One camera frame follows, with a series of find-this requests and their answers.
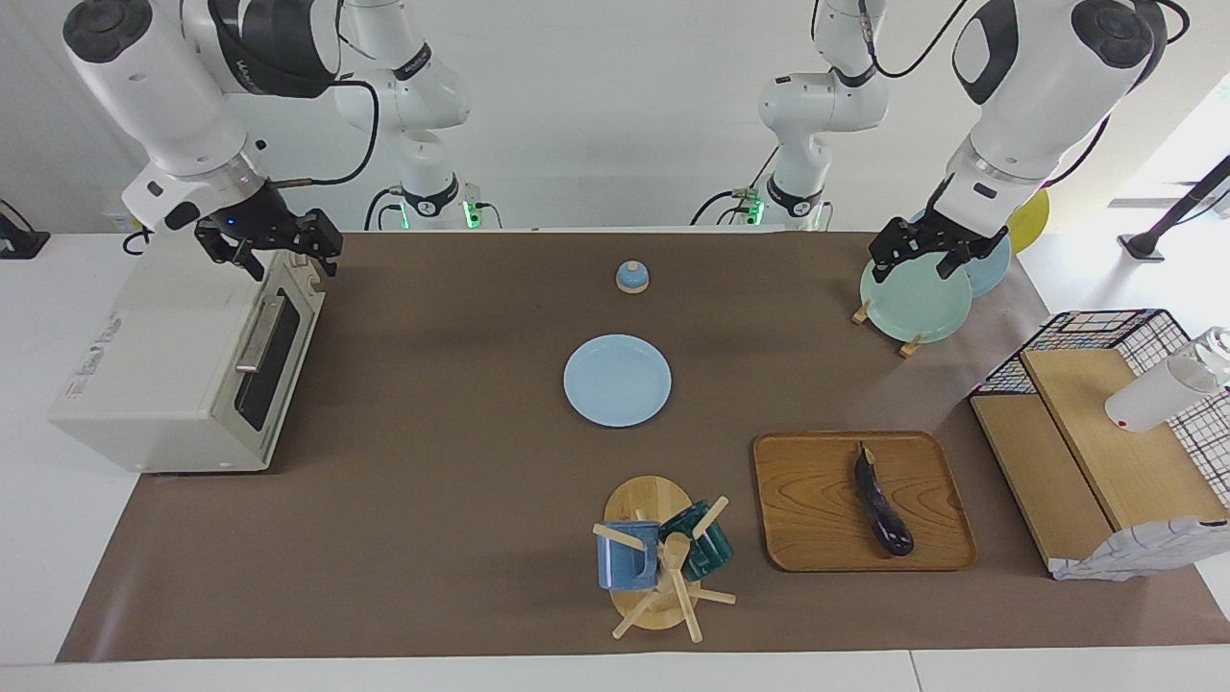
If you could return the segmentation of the glass oven door with handle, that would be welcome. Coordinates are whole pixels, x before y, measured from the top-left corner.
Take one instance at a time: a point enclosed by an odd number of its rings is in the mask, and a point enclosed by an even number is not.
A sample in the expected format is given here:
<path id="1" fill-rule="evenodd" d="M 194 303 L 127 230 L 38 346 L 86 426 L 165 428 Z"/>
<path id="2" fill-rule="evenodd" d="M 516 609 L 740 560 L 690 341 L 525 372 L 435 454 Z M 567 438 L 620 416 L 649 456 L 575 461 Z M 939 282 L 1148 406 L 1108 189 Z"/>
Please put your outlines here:
<path id="1" fill-rule="evenodd" d="M 210 472 L 251 472 L 271 463 L 320 304 L 320 294 L 289 279 L 260 290 L 212 404 L 221 450 L 210 454 Z"/>

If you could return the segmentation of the dark purple eggplant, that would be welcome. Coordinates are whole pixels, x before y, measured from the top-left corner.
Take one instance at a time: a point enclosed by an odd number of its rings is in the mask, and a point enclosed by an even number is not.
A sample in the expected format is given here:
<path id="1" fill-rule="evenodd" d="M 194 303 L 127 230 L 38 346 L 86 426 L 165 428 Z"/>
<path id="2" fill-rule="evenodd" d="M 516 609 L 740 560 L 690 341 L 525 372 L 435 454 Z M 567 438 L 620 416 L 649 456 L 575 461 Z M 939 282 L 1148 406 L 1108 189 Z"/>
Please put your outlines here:
<path id="1" fill-rule="evenodd" d="M 911 556 L 915 549 L 913 533 L 889 503 L 875 470 L 875 452 L 863 441 L 852 465 L 856 495 L 875 542 L 887 556 Z"/>

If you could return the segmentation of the small light blue plate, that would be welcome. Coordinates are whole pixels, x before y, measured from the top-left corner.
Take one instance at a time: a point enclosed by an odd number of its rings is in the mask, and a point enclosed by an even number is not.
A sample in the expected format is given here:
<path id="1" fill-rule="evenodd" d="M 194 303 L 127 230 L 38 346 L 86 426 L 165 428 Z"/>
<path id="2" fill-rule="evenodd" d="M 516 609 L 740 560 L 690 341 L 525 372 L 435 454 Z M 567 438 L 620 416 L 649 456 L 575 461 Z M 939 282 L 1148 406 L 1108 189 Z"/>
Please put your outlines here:
<path id="1" fill-rule="evenodd" d="M 581 343 L 565 363 L 565 397 L 601 428 L 633 428 L 663 411 L 673 390 L 663 352 L 633 334 L 599 334 Z"/>

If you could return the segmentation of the large light blue plate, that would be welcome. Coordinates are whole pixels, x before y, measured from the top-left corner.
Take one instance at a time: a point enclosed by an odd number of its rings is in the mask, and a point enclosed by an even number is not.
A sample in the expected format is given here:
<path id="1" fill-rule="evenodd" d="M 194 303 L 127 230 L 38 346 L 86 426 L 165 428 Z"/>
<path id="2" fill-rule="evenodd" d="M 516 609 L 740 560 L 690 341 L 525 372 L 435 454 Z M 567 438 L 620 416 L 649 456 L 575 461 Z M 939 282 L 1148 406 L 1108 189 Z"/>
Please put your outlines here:
<path id="1" fill-rule="evenodd" d="M 941 279 L 936 270 L 936 265 L 945 259 L 946 254 L 946 251 L 922 254 L 922 258 L 908 261 L 900 268 L 900 270 L 911 270 L 911 265 L 918 264 L 918 270 L 915 272 L 920 277 L 918 281 L 926 289 L 927 304 L 950 304 L 956 295 L 956 272 L 948 279 Z M 1002 277 L 1009 270 L 1011 258 L 1011 242 L 1006 236 L 998 242 L 993 254 L 989 254 L 985 259 L 970 258 L 970 261 L 959 267 L 961 270 L 966 270 L 967 284 L 970 285 L 973 299 L 990 293 L 990 290 L 1002 281 Z"/>

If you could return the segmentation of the pale green plate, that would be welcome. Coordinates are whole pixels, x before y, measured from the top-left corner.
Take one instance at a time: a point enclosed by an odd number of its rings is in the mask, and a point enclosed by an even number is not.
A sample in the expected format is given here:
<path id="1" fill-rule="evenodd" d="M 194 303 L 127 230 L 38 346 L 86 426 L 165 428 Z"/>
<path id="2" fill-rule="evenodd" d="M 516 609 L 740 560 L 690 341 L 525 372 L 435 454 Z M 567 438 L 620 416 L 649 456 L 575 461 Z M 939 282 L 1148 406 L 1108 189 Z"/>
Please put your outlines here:
<path id="1" fill-rule="evenodd" d="M 962 267 L 947 279 L 938 277 L 943 258 L 932 253 L 905 261 L 884 281 L 875 280 L 872 261 L 865 264 L 860 301 L 867 304 L 867 315 L 879 332 L 895 340 L 932 343 L 966 324 L 972 307 L 970 277 Z"/>

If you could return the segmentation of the wooden plate rack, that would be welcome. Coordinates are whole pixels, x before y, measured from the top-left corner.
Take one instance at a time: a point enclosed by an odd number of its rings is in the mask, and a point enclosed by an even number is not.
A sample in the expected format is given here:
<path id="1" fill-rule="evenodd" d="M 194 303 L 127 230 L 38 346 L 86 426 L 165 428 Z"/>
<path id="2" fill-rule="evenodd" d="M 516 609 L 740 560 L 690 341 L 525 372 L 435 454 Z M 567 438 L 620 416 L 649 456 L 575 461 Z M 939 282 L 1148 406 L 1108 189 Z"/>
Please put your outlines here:
<path id="1" fill-rule="evenodd" d="M 871 301 L 863 301 L 862 304 L 860 304 L 860 307 L 852 313 L 850 318 L 852 321 L 852 324 L 866 324 L 867 321 L 870 321 L 870 307 L 872 306 L 873 302 Z M 900 349 L 898 350 L 898 355 L 900 355 L 902 358 L 911 358 L 915 354 L 915 352 L 920 349 L 920 345 L 922 345 L 922 334 L 915 334 L 913 338 L 910 338 L 910 340 L 903 342 L 903 345 L 900 345 Z"/>

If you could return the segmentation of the yellow plate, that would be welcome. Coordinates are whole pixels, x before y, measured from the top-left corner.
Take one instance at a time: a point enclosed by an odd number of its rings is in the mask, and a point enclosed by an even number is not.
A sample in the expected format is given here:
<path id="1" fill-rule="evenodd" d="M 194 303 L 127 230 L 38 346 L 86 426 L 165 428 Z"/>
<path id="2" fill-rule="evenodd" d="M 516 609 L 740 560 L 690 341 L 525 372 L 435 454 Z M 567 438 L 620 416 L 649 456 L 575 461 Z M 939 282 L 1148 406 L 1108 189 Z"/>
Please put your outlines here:
<path id="1" fill-rule="evenodd" d="M 1042 234 L 1046 232 L 1049 214 L 1049 193 L 1048 189 L 1041 188 L 1007 219 L 1012 254 L 1023 253 L 1041 238 Z"/>

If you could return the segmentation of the black clamp base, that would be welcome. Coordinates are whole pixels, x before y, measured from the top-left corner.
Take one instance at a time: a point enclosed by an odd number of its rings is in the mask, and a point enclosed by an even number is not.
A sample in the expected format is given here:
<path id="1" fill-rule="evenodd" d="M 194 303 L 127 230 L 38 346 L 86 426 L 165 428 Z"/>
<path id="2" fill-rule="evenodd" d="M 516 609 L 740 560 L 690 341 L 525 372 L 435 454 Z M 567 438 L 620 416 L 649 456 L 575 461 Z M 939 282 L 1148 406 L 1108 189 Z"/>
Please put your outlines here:
<path id="1" fill-rule="evenodd" d="M 21 210 L 0 197 L 0 261 L 33 259 L 49 238 L 49 232 L 37 231 Z"/>

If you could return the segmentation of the white cup with clear lid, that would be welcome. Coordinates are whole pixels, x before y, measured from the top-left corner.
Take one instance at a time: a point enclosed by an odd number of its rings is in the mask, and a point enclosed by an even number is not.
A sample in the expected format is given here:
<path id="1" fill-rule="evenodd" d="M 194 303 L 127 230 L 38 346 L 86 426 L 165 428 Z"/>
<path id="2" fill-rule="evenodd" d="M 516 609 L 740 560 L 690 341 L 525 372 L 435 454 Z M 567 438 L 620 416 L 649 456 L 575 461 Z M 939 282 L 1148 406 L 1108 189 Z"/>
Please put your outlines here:
<path id="1" fill-rule="evenodd" d="M 1145 433 L 1230 383 L 1230 328 L 1213 327 L 1177 347 L 1106 399 L 1109 422 Z"/>

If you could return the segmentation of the wooden serving tray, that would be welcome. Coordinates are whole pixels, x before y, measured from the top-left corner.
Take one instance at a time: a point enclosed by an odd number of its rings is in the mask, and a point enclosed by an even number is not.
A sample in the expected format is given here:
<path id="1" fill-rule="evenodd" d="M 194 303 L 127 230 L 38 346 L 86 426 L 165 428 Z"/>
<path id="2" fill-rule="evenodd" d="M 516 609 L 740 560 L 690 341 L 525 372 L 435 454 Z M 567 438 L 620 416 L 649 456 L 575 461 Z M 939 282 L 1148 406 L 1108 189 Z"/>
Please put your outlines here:
<path id="1" fill-rule="evenodd" d="M 915 540 L 891 556 L 855 481 L 859 447 Z M 752 442 L 769 560 L 791 573 L 961 572 L 978 560 L 947 456 L 927 431 L 770 431 Z"/>

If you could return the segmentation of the brown table mat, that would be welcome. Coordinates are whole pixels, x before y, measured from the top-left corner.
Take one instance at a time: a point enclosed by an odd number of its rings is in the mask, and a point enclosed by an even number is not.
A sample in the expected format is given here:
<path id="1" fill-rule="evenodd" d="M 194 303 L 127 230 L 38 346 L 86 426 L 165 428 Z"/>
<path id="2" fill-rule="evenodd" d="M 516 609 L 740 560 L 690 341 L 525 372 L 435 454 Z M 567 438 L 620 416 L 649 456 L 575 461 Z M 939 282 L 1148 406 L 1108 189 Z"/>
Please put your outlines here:
<path id="1" fill-rule="evenodd" d="M 729 498 L 704 651 L 1230 643 L 1194 568 L 1054 581 L 966 404 L 1046 321 L 1022 270 L 909 359 L 852 327 L 865 234 L 353 234 L 267 472 L 144 476 L 62 661 L 576 655 L 616 642 L 590 527 L 619 483 Z M 621 293 L 624 261 L 649 289 Z M 599 334 L 663 352 L 672 398 L 601 428 L 565 397 Z M 950 458 L 966 572 L 787 574 L 763 547 L 764 433 L 918 430 Z"/>

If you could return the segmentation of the wooden mug tree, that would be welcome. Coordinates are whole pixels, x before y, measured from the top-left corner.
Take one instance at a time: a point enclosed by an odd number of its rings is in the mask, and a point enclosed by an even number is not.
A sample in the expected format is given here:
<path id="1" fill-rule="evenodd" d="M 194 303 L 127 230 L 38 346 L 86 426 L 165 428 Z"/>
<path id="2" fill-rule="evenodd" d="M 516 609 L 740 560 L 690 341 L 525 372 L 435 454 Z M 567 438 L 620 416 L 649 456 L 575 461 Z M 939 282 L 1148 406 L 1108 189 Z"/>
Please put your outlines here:
<path id="1" fill-rule="evenodd" d="M 661 476 L 633 477 L 611 492 L 603 508 L 601 521 L 593 527 L 597 537 L 606 537 L 633 549 L 646 551 L 642 540 L 629 537 L 603 526 L 613 521 L 654 521 L 659 524 L 681 513 L 695 503 L 681 486 Z M 728 500 L 721 497 L 710 504 L 710 511 L 692 530 L 695 538 L 713 524 L 720 524 Z M 733 607 L 738 604 L 734 594 L 711 590 L 704 581 L 688 581 L 681 576 L 681 565 L 690 551 L 691 540 L 685 533 L 669 533 L 664 542 L 658 537 L 658 583 L 656 588 L 641 591 L 603 591 L 609 594 L 613 607 L 620 615 L 620 622 L 610 631 L 616 642 L 629 639 L 632 631 L 665 633 L 676 627 L 685 627 L 689 639 L 699 645 L 704 642 L 704 626 L 700 621 L 704 605 L 720 604 Z"/>

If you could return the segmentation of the dark green mug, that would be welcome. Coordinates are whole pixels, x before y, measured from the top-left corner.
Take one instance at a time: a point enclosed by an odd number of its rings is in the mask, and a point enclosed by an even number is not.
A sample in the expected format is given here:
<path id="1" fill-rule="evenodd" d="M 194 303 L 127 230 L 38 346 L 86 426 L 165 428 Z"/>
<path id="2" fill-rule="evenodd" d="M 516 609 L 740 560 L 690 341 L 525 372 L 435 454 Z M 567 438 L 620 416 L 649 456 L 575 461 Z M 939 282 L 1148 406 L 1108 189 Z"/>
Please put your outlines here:
<path id="1" fill-rule="evenodd" d="M 695 583 L 711 576 L 724 568 L 734 556 L 724 530 L 717 522 L 711 524 L 699 538 L 694 537 L 692 530 L 708 511 L 708 501 L 695 501 L 681 513 L 668 517 L 658 530 L 659 542 L 664 542 L 669 533 L 685 533 L 691 540 L 690 551 L 681 565 L 681 576 L 688 581 Z"/>

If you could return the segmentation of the grey patterned cloth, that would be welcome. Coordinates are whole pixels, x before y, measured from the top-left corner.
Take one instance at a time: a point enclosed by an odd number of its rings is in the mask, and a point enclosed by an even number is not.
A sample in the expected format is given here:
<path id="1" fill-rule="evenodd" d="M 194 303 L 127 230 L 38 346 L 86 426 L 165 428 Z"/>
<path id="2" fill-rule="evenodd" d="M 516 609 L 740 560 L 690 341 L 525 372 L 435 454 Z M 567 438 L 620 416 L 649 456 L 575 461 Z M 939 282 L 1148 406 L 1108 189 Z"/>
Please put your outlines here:
<path id="1" fill-rule="evenodd" d="M 1046 568 L 1055 580 L 1125 581 L 1184 568 L 1230 552 L 1230 520 L 1168 517 L 1116 531 L 1085 559 L 1054 559 Z"/>

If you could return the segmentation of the blue mug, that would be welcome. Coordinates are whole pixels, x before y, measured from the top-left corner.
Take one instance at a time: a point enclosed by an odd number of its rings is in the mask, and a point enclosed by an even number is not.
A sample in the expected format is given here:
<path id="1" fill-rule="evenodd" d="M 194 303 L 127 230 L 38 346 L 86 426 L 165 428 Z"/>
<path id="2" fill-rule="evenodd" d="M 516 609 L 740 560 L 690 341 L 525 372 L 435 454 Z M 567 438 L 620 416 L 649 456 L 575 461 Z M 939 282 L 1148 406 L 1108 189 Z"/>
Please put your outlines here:
<path id="1" fill-rule="evenodd" d="M 658 583 L 658 532 L 654 521 L 613 521 L 604 527 L 642 540 L 646 551 L 633 549 L 606 537 L 597 537 L 598 584 L 606 591 L 641 591 Z"/>

